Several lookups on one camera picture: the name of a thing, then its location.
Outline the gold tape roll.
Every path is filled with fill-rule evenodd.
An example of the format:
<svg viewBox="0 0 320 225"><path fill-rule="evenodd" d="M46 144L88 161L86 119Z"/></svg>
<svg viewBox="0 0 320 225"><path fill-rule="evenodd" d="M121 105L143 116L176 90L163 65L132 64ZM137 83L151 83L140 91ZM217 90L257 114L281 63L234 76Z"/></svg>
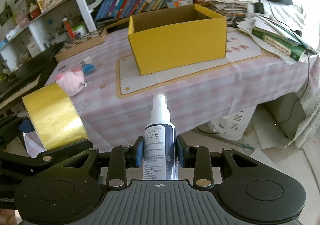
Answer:
<svg viewBox="0 0 320 225"><path fill-rule="evenodd" d="M72 100L58 84L24 96L23 103L46 150L88 138Z"/></svg>

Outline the white spray bottle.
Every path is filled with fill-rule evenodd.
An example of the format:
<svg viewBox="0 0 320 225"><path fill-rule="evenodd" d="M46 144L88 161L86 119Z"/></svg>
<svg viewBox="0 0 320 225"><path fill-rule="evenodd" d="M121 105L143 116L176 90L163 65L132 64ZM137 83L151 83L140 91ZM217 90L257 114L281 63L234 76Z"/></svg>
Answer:
<svg viewBox="0 0 320 225"><path fill-rule="evenodd" d="M154 94L150 122L144 130L143 179L178 179L176 128L163 92Z"/></svg>

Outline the pink plush toy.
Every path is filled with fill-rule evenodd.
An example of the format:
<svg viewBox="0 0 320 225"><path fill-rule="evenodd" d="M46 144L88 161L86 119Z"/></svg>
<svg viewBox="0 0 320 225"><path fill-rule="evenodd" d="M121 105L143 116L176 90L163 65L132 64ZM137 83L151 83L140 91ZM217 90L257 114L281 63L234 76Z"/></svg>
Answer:
<svg viewBox="0 0 320 225"><path fill-rule="evenodd" d="M87 86L81 67L59 73L55 77L55 82L67 93L69 97L78 94Z"/></svg>

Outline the blue plastic block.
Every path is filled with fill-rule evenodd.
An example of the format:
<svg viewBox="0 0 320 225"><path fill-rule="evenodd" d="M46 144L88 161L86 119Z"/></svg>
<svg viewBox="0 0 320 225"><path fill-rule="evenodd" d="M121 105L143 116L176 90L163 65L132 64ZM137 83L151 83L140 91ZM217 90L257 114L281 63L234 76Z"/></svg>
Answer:
<svg viewBox="0 0 320 225"><path fill-rule="evenodd" d="M91 73L93 73L96 70L96 67L92 64L84 64L82 66L82 72L84 73L84 76L88 76Z"/></svg>

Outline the white power adapter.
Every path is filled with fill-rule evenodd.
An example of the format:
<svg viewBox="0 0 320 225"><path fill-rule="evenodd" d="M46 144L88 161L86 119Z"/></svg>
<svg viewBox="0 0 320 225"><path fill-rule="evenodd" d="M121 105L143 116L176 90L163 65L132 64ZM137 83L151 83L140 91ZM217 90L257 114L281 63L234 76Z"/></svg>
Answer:
<svg viewBox="0 0 320 225"><path fill-rule="evenodd" d="M92 64L93 61L92 61L92 58L90 56L88 57L85 57L82 61L81 61L81 64L82 65L85 65L85 64Z"/></svg>

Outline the black electronic keyboard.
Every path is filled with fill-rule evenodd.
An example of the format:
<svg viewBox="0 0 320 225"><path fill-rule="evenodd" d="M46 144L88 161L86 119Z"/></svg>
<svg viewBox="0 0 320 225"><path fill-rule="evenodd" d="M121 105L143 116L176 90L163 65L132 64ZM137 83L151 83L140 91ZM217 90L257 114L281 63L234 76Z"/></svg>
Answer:
<svg viewBox="0 0 320 225"><path fill-rule="evenodd" d="M55 55L62 47L63 43L53 45L1 81L1 114L21 103L23 96L44 87L57 66Z"/></svg>

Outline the pink checkered tablecloth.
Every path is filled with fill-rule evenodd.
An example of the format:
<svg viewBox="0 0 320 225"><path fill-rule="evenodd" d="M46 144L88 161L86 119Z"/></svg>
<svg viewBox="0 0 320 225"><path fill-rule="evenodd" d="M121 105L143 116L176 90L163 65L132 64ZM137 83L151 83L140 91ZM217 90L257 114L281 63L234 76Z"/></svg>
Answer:
<svg viewBox="0 0 320 225"><path fill-rule="evenodd" d="M306 84L312 93L319 89L319 56L310 62L287 64L274 54L263 52L249 35L228 30L227 54L251 58L231 62L176 79L156 82L138 89L142 77L131 76L125 84L119 64L132 54L127 30L107 35L95 48L60 62L54 74L77 67L90 57L96 67L86 77L87 86L71 98L89 140L102 152L121 144L132 144L149 123L153 96L167 96L171 121L177 133L189 131L217 117L275 100L299 91Z"/></svg>

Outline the wooden chess board box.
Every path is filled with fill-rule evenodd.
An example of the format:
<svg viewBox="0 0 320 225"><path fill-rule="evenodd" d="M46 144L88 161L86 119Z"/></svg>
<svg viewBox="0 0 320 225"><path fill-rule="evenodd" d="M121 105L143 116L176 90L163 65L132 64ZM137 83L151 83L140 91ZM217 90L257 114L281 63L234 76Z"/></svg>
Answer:
<svg viewBox="0 0 320 225"><path fill-rule="evenodd" d="M59 63L74 55L84 52L87 49L101 45L105 42L107 34L108 32L106 28L100 28L97 31L93 31L82 37L67 42L55 55L55 59Z"/></svg>

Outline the white green lidded tub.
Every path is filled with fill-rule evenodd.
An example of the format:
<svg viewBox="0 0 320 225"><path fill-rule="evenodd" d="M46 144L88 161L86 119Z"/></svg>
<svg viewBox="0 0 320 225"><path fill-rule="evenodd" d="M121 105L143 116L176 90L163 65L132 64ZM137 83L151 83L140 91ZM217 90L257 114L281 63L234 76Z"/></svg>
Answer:
<svg viewBox="0 0 320 225"><path fill-rule="evenodd" d="M79 38L88 34L87 27L84 24L78 24L72 27L72 32L76 38Z"/></svg>

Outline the yellow cardboard box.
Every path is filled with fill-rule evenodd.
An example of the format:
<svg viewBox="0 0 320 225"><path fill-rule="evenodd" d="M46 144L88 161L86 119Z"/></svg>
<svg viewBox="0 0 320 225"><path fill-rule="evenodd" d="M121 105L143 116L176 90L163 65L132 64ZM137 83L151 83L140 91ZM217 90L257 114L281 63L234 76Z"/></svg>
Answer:
<svg viewBox="0 0 320 225"><path fill-rule="evenodd" d="M227 19L198 4L129 18L128 39L141 75L224 58Z"/></svg>

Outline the green thick book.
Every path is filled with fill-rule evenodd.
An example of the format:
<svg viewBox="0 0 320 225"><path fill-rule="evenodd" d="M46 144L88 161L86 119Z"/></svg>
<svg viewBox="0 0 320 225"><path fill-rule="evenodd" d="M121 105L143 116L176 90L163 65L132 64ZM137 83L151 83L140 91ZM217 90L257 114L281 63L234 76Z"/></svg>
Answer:
<svg viewBox="0 0 320 225"><path fill-rule="evenodd" d="M299 61L305 54L306 48L286 31L273 28L266 24L258 24L252 29L252 34L277 48L295 61Z"/></svg>

